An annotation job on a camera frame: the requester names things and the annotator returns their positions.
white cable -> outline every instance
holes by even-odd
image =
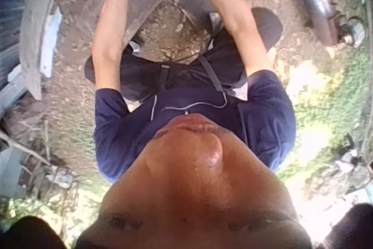
[[[228,100],[227,100],[227,96],[226,96],[225,92],[223,92],[223,97],[224,97],[224,105],[222,105],[222,106],[214,105],[214,104],[207,103],[207,102],[196,102],[196,103],[193,103],[193,104],[191,104],[189,106],[186,106],[186,107],[183,107],[183,108],[165,107],[161,111],[163,111],[163,110],[180,110],[180,111],[185,111],[185,110],[188,110],[188,109],[190,109],[190,108],[192,108],[194,106],[197,106],[197,105],[208,105],[208,106],[212,106],[212,107],[217,108],[217,109],[223,109],[228,104]]]
[[[152,116],[150,117],[150,120],[151,120],[151,121],[154,120],[154,111],[155,111],[155,109],[156,109],[157,100],[158,100],[158,96],[156,95],[155,98],[154,98],[154,104],[153,104],[153,108],[152,108]]]
[[[228,100],[227,100],[227,96],[226,96],[226,93],[223,92],[223,97],[224,97],[224,104],[222,106],[218,106],[218,105],[214,105],[214,104],[211,104],[211,103],[207,103],[207,102],[196,102],[196,103],[193,103],[189,106],[186,106],[186,107],[183,107],[183,108],[178,108],[178,107],[165,107],[161,110],[164,111],[164,110],[178,110],[178,111],[187,111],[189,110],[190,108],[194,107],[194,106],[197,106],[197,105],[207,105],[207,106],[212,106],[214,108],[217,108],[217,109],[223,109],[225,108],[225,106],[227,106],[228,104]],[[157,102],[158,102],[158,96],[155,95],[155,98],[154,98],[154,104],[153,104],[153,108],[152,108],[152,116],[150,117],[150,120],[153,121],[154,120],[154,111],[156,109],[156,105],[157,105]]]

lips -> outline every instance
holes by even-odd
[[[164,128],[156,133],[154,138],[162,137],[176,129],[184,129],[196,133],[206,132],[213,134],[218,134],[223,130],[222,127],[200,114],[190,114],[178,116],[172,119]]]

rusty pipe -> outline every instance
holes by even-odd
[[[337,45],[339,42],[338,25],[335,20],[338,14],[332,0],[303,0],[307,13],[312,20],[317,37],[322,44]]]

navy blue shirt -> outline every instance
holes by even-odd
[[[120,92],[96,91],[96,158],[100,173],[116,182],[137,159],[155,133],[184,111],[199,113],[234,132],[270,169],[276,170],[295,142],[295,116],[291,101],[277,76],[259,71],[248,78],[248,101],[227,97],[211,89],[172,89],[159,93],[130,113]]]

strap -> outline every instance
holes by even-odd
[[[214,69],[212,68],[210,63],[207,61],[207,59],[202,55],[199,56],[198,59],[201,62],[202,66],[205,69],[205,71],[207,72],[207,74],[209,75],[209,78],[211,79],[212,83],[214,84],[215,89],[218,92],[224,92],[223,86],[221,85],[221,83],[219,81],[219,78],[217,77]]]
[[[166,90],[166,84],[167,84],[167,77],[168,73],[170,71],[169,65],[162,65],[161,66],[161,79],[160,79],[160,88],[159,91]]]

